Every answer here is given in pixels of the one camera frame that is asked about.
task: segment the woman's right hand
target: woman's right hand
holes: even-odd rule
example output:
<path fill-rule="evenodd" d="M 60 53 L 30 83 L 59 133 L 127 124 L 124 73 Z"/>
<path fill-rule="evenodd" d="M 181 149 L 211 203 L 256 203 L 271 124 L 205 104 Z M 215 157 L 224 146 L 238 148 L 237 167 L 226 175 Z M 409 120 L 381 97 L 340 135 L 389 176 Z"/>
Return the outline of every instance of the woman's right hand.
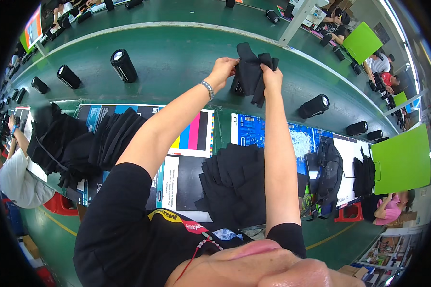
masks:
<path fill-rule="evenodd" d="M 265 98 L 270 96 L 281 96 L 281 85 L 283 83 L 283 73 L 279 68 L 276 71 L 272 71 L 265 64 L 260 64 L 260 68 L 263 70 L 263 82 L 265 84 L 265 91 L 263 94 Z"/>

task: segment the yellow floor line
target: yellow floor line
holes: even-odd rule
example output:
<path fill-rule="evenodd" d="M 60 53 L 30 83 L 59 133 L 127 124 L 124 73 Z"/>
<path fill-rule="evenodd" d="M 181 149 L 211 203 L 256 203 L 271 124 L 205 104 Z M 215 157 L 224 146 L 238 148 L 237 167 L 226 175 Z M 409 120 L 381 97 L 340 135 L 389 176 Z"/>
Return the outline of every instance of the yellow floor line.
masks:
<path fill-rule="evenodd" d="M 344 233 L 345 231 L 347 231 L 348 229 L 350 229 L 351 227 L 353 227 L 356 223 L 357 223 L 357 222 L 354 222 L 354 223 L 353 223 L 353 224 L 351 224 L 350 226 L 345 227 L 344 229 L 340 230 L 339 232 L 335 233 L 335 234 L 334 234 L 334 235 L 332 235 L 332 236 L 329 236 L 329 237 L 328 237 L 328 238 L 326 238 L 326 239 L 321 240 L 320 242 L 316 242 L 315 244 L 311 244 L 310 246 L 306 247 L 306 248 L 305 248 L 305 250 L 310 250 L 310 249 L 312 249 L 312 248 L 315 248 L 316 246 L 319 246 L 319 245 L 321 245 L 321 244 L 323 244 L 323 243 L 325 243 L 325 242 L 329 241 L 330 239 L 332 239 L 332 238 L 334 238 L 334 237 L 339 236 L 340 234 Z"/>
<path fill-rule="evenodd" d="M 73 236 L 77 236 L 76 232 L 73 232 L 72 230 L 70 230 L 68 227 L 66 227 L 65 225 L 63 225 L 61 222 L 55 220 L 51 215 L 49 215 L 45 210 L 43 210 L 43 208 L 41 208 L 40 206 L 38 207 L 38 209 L 43 212 L 44 215 L 46 215 L 46 217 L 48 217 L 49 219 L 51 219 L 52 221 L 54 221 L 54 223 L 56 223 L 57 225 L 59 225 L 60 227 L 62 227 L 65 231 L 67 231 L 68 233 L 72 234 Z"/>

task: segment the hand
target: hand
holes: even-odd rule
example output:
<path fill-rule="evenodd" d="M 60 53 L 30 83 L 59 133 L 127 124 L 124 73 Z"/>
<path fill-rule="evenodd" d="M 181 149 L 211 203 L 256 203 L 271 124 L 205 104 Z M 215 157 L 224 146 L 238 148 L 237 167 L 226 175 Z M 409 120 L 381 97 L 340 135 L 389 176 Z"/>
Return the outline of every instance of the hand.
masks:
<path fill-rule="evenodd" d="M 10 116 L 10 119 L 8 120 L 8 128 L 10 129 L 10 131 L 13 131 L 13 127 L 15 126 L 16 121 L 14 119 L 14 115 L 12 114 Z"/>
<path fill-rule="evenodd" d="M 214 94 L 225 87 L 227 79 L 230 76 L 235 75 L 235 66 L 238 65 L 238 63 L 239 59 L 228 57 L 219 58 L 215 61 L 211 74 L 204 79 L 212 86 Z"/>
<path fill-rule="evenodd" d="M 335 24 L 337 24 L 337 25 L 340 25 L 340 24 L 341 24 L 341 19 L 340 19 L 340 17 L 334 17 L 333 22 L 334 22 Z"/>
<path fill-rule="evenodd" d="M 283 83 L 283 73 L 279 68 L 272 71 L 268 66 L 260 64 L 263 70 L 263 82 L 265 84 L 265 91 L 263 92 L 265 98 L 270 96 L 281 96 L 281 85 Z"/>

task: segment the white stripe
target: white stripe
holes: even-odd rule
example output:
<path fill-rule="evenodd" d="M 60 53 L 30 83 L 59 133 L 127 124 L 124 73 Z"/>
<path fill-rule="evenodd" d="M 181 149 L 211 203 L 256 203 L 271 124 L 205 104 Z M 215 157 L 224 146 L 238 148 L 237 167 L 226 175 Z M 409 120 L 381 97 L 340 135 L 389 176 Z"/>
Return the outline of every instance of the white stripe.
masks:
<path fill-rule="evenodd" d="M 375 103 L 367 96 L 365 95 L 360 89 L 358 89 L 353 83 L 351 83 L 348 79 L 346 79 L 345 77 L 343 77 L 342 75 L 340 75 L 339 73 L 337 73 L 336 71 L 334 71 L 333 69 L 331 69 L 330 67 L 328 67 L 327 65 L 323 64 L 322 62 L 316 60 L 315 58 L 294 49 L 293 47 L 282 47 L 278 41 L 273 40 L 271 38 L 267 38 L 264 36 L 260 36 L 258 34 L 255 33 L 251 33 L 251 32 L 247 32 L 244 30 L 240 30 L 240 29 L 236 29 L 236 28 L 232 28 L 232 27 L 226 27 L 226 26 L 220 26 L 220 25 L 214 25 L 214 24 L 207 24 L 207 23 L 198 23 L 198 22 L 182 22 L 182 21 L 160 21 L 160 22 L 145 22 L 145 23 L 136 23 L 136 24 L 129 24 L 129 25 L 123 25 L 123 26 L 117 26 L 117 27 L 113 27 L 113 28 L 108 28 L 108 29 L 104 29 L 101 31 L 97 31 L 85 36 L 82 36 L 80 38 L 77 38 L 75 40 L 72 40 L 68 43 L 65 43 L 59 47 L 57 47 L 56 49 L 52 50 L 51 52 L 48 53 L 48 56 L 56 53 L 64 48 L 67 48 L 73 44 L 76 44 L 78 42 L 84 41 L 86 39 L 90 39 L 93 37 L 97 37 L 100 35 L 104 35 L 107 33 L 112 33 L 112 32 L 116 32 L 116 31 L 121 31 L 121 30 L 129 30 L 129 29 L 136 29 L 136 28 L 147 28 L 147 27 L 162 27 L 162 26 L 174 26 L 174 27 L 194 27 L 194 28 L 206 28 L 206 29 L 212 29 L 212 30 L 219 30 L 219 31 L 224 31 L 224 32 L 229 32 L 229 33 L 235 33 L 238 35 L 243 35 L 249 38 L 253 38 L 253 39 L 257 39 L 278 47 L 281 47 L 283 49 L 286 49 L 287 51 L 291 51 L 294 54 L 297 54 L 309 61 L 312 61 L 313 63 L 317 64 L 318 66 L 326 69 L 327 71 L 331 72 L 332 74 L 334 74 L 336 77 L 338 77 L 339 79 L 341 79 L 342 81 L 344 81 L 345 83 L 347 83 L 348 85 L 350 85 L 351 88 L 355 89 L 360 95 L 362 95 L 373 107 L 375 107 L 375 109 L 377 109 L 378 112 L 380 112 L 383 115 L 383 112 L 381 111 L 381 109 L 375 105 Z M 16 81 L 21 75 L 23 75 L 25 72 L 27 72 L 28 69 L 30 69 L 31 67 L 33 67 L 34 65 L 36 65 L 38 62 L 40 62 L 41 60 L 43 60 L 43 58 L 40 58 L 39 60 L 35 61 L 32 65 L 30 65 L 27 69 L 25 69 L 21 74 L 19 74 L 16 79 L 14 81 Z M 385 117 L 386 121 L 391 125 L 391 127 L 399 134 L 398 130 L 396 129 L 396 127 L 389 121 L 389 119 L 387 117 Z"/>

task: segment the pink shirt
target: pink shirt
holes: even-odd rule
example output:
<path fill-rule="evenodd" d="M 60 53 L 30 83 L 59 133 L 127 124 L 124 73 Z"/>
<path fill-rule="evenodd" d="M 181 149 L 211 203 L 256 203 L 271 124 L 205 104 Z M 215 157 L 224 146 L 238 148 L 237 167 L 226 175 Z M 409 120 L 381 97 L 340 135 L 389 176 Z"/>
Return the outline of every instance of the pink shirt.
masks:
<path fill-rule="evenodd" d="M 377 218 L 375 220 L 376 225 L 385 225 L 388 223 L 391 223 L 396 220 L 396 218 L 401 215 L 401 209 L 397 207 L 397 204 L 400 202 L 399 197 L 397 194 L 391 199 L 391 201 L 386 205 L 386 215 L 385 218 Z M 380 205 L 383 203 L 381 199 L 378 201 L 377 208 L 380 207 Z"/>

